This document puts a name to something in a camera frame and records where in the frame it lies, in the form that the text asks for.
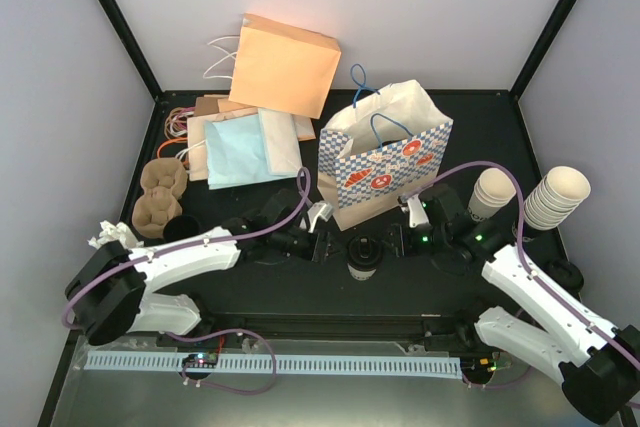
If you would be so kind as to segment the blue checkered paper bag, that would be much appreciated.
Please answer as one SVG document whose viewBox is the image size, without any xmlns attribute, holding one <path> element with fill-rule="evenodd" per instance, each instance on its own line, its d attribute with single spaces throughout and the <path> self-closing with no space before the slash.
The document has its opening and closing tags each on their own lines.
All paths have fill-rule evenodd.
<svg viewBox="0 0 640 427">
<path fill-rule="evenodd" d="M 351 103 L 321 129 L 317 188 L 345 231 L 398 205 L 434 179 L 454 121 L 416 80 L 372 88 L 362 82 Z M 379 146 L 381 136 L 404 139 Z"/>
</svg>

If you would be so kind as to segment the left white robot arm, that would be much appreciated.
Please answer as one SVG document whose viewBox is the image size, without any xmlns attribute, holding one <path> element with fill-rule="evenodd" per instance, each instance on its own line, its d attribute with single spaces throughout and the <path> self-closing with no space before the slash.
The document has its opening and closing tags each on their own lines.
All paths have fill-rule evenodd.
<svg viewBox="0 0 640 427">
<path fill-rule="evenodd" d="M 282 189 L 261 209 L 226 220 L 202 234 L 160 246 L 100 246 L 65 290 L 61 322 L 100 346 L 130 333 L 156 332 L 193 346 L 207 344 L 215 323 L 201 301 L 164 288 L 206 273 L 255 262 L 267 253 L 321 263 L 327 234 L 318 228 L 333 207 L 311 202 L 310 172 L 302 168 L 295 191 Z"/>
</svg>

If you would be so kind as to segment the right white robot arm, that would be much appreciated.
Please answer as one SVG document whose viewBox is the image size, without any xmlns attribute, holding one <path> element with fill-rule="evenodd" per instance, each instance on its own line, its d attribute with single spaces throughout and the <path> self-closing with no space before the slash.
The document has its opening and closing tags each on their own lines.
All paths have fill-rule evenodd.
<svg viewBox="0 0 640 427">
<path fill-rule="evenodd" d="M 616 326 L 562 289 L 523 248 L 524 218 L 512 244 L 486 260 L 481 275 L 518 303 L 529 324 L 502 307 L 469 315 L 454 326 L 457 343 L 505 350 L 558 383 L 583 417 L 602 425 L 639 393 L 639 330 Z"/>
</svg>

